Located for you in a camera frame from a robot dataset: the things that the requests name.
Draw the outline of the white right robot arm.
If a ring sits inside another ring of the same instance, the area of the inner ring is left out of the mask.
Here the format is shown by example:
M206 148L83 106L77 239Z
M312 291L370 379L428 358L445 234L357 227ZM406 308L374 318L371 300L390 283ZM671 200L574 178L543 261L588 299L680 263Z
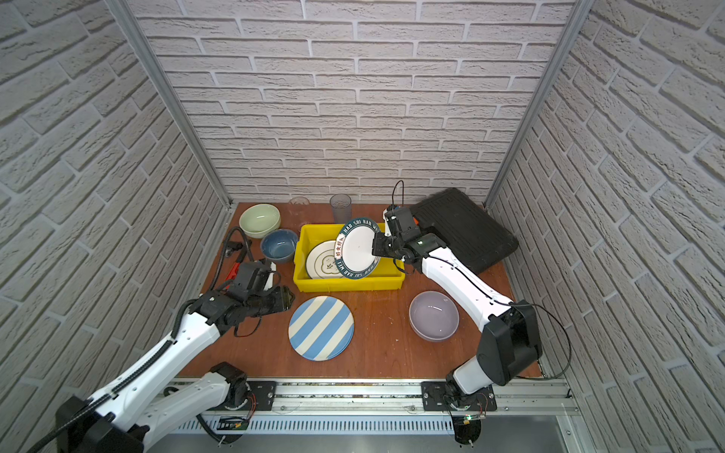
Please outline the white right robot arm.
M541 357L535 307L485 284L437 236L406 242L400 236L377 233L372 252L411 264L445 290L481 332L474 357L447 377L456 396L475 394L492 384L504 386Z

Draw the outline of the green rim hao shi plate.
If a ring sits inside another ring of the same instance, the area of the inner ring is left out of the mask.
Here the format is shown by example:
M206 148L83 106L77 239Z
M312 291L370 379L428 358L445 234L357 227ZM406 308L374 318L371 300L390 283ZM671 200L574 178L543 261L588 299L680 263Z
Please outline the green rim hao shi plate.
M377 268L380 257L373 254L373 243L380 233L378 224L367 217L349 221L340 230L334 244L335 265L346 279L364 279Z

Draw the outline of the blue white striped plate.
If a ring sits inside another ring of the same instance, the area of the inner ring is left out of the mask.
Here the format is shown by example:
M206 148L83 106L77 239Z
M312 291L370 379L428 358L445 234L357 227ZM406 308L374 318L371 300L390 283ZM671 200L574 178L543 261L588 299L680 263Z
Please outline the blue white striped plate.
M355 323L347 304L332 296L302 303L288 327L292 349L312 362L326 362L342 354L352 341Z

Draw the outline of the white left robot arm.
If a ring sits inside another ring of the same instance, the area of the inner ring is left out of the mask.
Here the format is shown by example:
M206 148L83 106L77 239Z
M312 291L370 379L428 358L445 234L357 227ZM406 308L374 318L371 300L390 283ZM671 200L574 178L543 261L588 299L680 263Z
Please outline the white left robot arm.
M204 411L256 408L247 375L227 362L183 390L157 396L198 354L245 319L292 307L295 296L276 273L270 260L242 262L233 279L214 280L207 292L182 303L164 339L88 398L69 398L56 412L55 430L31 451L55 443L60 452L143 452Z

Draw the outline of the white plate green quatrefoil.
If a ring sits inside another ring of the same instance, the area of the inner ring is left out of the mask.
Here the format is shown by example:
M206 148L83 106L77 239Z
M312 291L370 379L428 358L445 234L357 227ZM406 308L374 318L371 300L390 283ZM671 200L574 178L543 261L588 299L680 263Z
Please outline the white plate green quatrefoil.
M310 279L341 279L334 257L335 241L317 245L308 255L306 271Z

